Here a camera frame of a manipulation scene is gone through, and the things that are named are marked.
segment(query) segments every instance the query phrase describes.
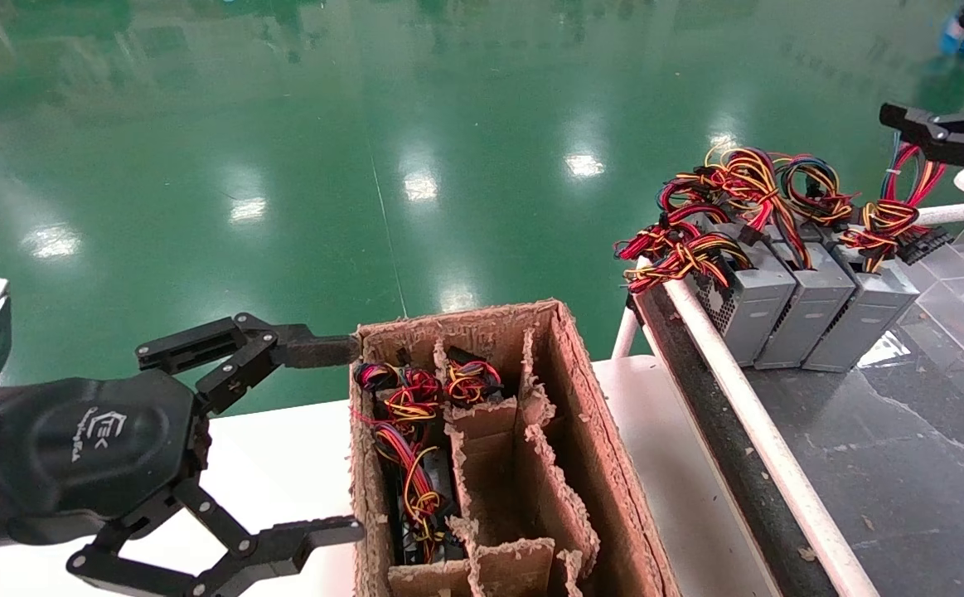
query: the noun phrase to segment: white table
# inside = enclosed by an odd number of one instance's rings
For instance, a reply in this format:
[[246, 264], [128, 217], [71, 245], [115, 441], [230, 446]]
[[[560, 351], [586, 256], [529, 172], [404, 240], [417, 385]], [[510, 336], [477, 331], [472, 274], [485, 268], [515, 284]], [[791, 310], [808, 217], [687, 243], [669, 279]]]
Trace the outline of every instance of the white table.
[[[685, 596], [776, 595], [724, 480], [663, 362], [634, 356], [593, 363], [637, 466]], [[346, 401], [213, 420], [201, 485], [250, 532], [277, 522], [334, 517], [349, 507]], [[0, 597], [102, 595], [65, 572], [85, 540], [0, 548]], [[123, 556], [200, 573], [223, 548], [180, 512]], [[259, 582], [250, 597], [352, 594], [353, 546], [315, 551], [301, 575]]]

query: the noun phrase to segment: logo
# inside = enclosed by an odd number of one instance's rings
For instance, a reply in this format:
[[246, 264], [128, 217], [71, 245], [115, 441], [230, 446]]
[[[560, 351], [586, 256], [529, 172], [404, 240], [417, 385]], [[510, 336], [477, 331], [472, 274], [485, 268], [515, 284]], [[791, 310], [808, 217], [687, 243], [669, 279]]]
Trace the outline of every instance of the logo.
[[87, 409], [80, 423], [76, 424], [76, 434], [73, 435], [72, 461], [80, 460], [80, 453], [84, 451], [84, 439], [95, 439], [94, 449], [107, 449], [109, 440], [117, 438], [124, 430], [124, 422], [128, 415], [111, 410], [103, 415], [92, 416], [99, 412], [99, 407]]
[[99, 438], [98, 442], [94, 443], [94, 446], [99, 449], [99, 447], [109, 447], [109, 442], [106, 438], [118, 437], [121, 435], [121, 429], [124, 427], [124, 420], [128, 416], [121, 415], [117, 411], [111, 410], [107, 412], [106, 415], [95, 416], [91, 420], [91, 424], [87, 427], [87, 437], [88, 439]]

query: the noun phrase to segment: white pipe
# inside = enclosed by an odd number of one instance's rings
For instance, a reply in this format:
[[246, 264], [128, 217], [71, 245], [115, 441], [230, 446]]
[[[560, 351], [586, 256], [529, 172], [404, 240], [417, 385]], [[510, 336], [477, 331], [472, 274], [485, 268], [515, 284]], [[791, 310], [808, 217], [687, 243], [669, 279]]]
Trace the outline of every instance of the white pipe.
[[949, 222], [964, 222], [964, 203], [921, 207], [916, 223], [920, 226], [935, 226]]
[[[802, 472], [795, 454], [758, 400], [758, 394], [684, 280], [672, 280], [663, 286], [835, 590], [843, 597], [879, 596], [810, 479]], [[652, 349], [661, 354], [656, 345], [652, 344]]]
[[612, 359], [621, 359], [629, 356], [629, 349], [632, 348], [632, 340], [637, 336], [637, 314], [632, 309], [626, 308], [622, 313], [621, 325], [618, 325], [618, 335], [614, 338], [614, 351], [611, 352]]

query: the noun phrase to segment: gray metal box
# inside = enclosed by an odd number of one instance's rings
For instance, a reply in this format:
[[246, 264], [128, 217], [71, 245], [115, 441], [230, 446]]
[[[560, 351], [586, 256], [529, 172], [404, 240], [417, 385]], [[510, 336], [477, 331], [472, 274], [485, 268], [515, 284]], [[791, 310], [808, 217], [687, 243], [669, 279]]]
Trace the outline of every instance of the gray metal box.
[[[799, 227], [799, 238], [802, 239], [802, 242], [822, 241], [824, 233], [822, 233], [820, 228], [816, 227], [816, 224], [804, 221], [799, 218], [799, 216], [796, 216], [795, 221], [797, 227]], [[780, 231], [780, 227], [776, 226], [776, 224], [766, 224], [765, 234], [769, 235], [769, 239], [773, 242], [784, 242], [786, 240], [784, 233]]]
[[855, 265], [860, 267], [864, 258], [857, 250], [837, 245], [831, 257], [852, 277], [857, 289], [802, 363], [802, 369], [849, 371], [920, 294], [899, 262], [887, 260], [879, 266], [879, 272], [861, 274], [855, 271]]
[[[807, 250], [814, 269], [790, 272], [797, 287], [762, 354], [754, 359], [754, 369], [800, 366], [856, 288], [854, 280], [823, 246], [807, 242]], [[784, 262], [793, 260], [792, 250], [782, 242], [773, 243], [773, 253]]]
[[[729, 224], [710, 228], [735, 239], [736, 233]], [[795, 290], [795, 279], [765, 243], [746, 246], [740, 242], [739, 246], [755, 269], [733, 271], [728, 288], [720, 288], [704, 275], [693, 277], [693, 287], [736, 362], [749, 366], [762, 351], [773, 324]]]

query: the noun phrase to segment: robotic arm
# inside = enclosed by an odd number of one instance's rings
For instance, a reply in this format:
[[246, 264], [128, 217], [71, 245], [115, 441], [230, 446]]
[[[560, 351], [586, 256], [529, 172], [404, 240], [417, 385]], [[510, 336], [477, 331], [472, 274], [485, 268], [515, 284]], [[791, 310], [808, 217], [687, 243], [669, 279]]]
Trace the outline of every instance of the robotic arm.
[[[0, 371], [9, 353], [9, 296], [0, 280]], [[0, 545], [94, 540], [70, 574], [127, 595], [233, 597], [254, 582], [298, 574], [312, 549], [359, 541], [353, 517], [289, 522], [249, 534], [198, 485], [211, 443], [209, 415], [236, 403], [280, 366], [338, 366], [356, 338], [316, 337], [306, 325], [250, 314], [136, 348], [139, 374], [0, 388]], [[191, 391], [173, 375], [228, 357]], [[129, 539], [182, 507], [227, 548], [200, 575], [125, 560]]]

